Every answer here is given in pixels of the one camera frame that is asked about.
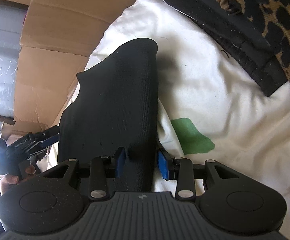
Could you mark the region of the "person's left hand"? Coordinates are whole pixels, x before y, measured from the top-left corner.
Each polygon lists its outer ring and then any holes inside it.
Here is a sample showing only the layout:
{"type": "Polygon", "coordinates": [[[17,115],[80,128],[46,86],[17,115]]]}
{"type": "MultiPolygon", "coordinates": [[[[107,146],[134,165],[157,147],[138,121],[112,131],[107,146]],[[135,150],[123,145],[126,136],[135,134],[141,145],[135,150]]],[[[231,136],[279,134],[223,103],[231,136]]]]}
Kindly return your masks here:
{"type": "Polygon", "coordinates": [[[33,165],[30,165],[25,169],[26,176],[24,179],[20,179],[18,176],[14,176],[11,174],[5,175],[0,180],[0,193],[1,195],[5,194],[9,189],[14,185],[19,185],[20,183],[26,182],[35,177],[36,169],[33,165]]]}

